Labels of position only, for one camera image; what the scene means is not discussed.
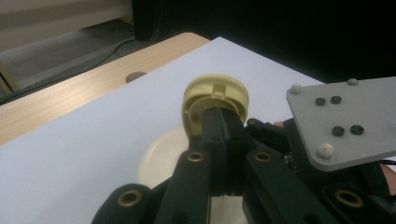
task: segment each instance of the cable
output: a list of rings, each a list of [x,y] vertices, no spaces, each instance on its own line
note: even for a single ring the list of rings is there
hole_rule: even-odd
[[[28,95],[28,94],[30,94],[30,93],[33,93],[33,92],[35,92],[35,91],[40,91],[40,90],[42,90],[42,89],[44,89],[44,88],[47,88],[48,86],[51,86],[51,85],[53,85],[53,84],[56,84],[56,83],[61,82],[61,81],[64,81],[64,80],[67,80],[67,79],[69,79],[70,77],[75,77],[75,76],[78,76],[78,75],[80,75],[80,74],[82,74],[82,73],[88,72],[88,71],[92,70],[93,68],[95,68],[96,66],[98,66],[99,64],[105,62],[105,61],[106,61],[107,59],[109,59],[113,54],[117,53],[117,50],[120,49],[123,45],[125,45],[125,44],[127,44],[127,43],[134,42],[134,41],[135,41],[135,39],[131,39],[131,40],[127,40],[127,41],[122,42],[121,44],[117,45],[117,46],[113,49],[113,51],[112,51],[111,53],[109,53],[103,60],[101,60],[99,63],[96,63],[96,64],[94,64],[93,66],[91,66],[91,67],[89,67],[89,68],[87,68],[87,69],[84,69],[84,70],[82,70],[82,71],[79,71],[79,72],[77,72],[77,73],[71,74],[71,75],[66,76],[66,77],[60,77],[60,78],[58,78],[58,79],[55,79],[55,80],[52,80],[52,81],[49,81],[49,82],[45,82],[45,83],[43,83],[43,84],[41,84],[41,83],[36,84],[36,85],[34,84],[34,85],[31,86],[31,87],[28,87],[28,88],[25,88],[25,89],[22,89],[22,90],[19,90],[19,91],[14,91],[13,93],[11,93],[11,94],[9,94],[9,95],[6,95],[6,96],[2,97],[2,98],[0,99],[0,105],[4,105],[4,104],[6,104],[6,103],[9,103],[9,102],[11,102],[11,101],[14,101],[14,100],[16,100],[16,99],[19,99],[19,98],[21,98],[21,97],[23,97],[23,96],[25,96],[25,95]]]
[[[379,163],[385,165],[396,165],[396,161],[390,161],[390,160],[380,160]]]

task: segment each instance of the wooden table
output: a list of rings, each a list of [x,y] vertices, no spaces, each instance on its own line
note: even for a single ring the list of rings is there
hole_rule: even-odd
[[[164,40],[42,91],[0,106],[0,145],[116,88],[134,72],[148,73],[209,42],[191,33]]]

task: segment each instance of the metal mounting plate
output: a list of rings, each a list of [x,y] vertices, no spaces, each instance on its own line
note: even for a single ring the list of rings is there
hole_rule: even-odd
[[[288,90],[308,158],[319,170],[338,170],[396,155],[396,77],[354,81]],[[341,103],[333,104],[333,96],[340,96]],[[326,103],[317,105],[317,98]],[[364,132],[353,134],[353,125],[360,125]],[[344,135],[332,134],[334,126],[343,127]],[[324,143],[333,148],[325,155],[318,152]]]

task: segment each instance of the plastic disk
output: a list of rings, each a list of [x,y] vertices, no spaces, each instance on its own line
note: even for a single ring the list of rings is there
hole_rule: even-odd
[[[248,115],[248,90],[233,77],[209,74],[193,80],[184,92],[182,118],[188,137],[201,134],[201,114],[211,107],[236,112],[245,122]]]
[[[153,189],[169,178],[175,170],[178,157],[188,146],[189,141],[182,128],[159,138],[140,162],[138,182]],[[247,224],[242,210],[242,197],[212,198],[210,223]]]

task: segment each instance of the dark background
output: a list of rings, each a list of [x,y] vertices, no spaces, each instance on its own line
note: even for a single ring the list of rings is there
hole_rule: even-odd
[[[193,32],[234,43],[326,83],[396,75],[385,1],[134,0],[136,37]]]

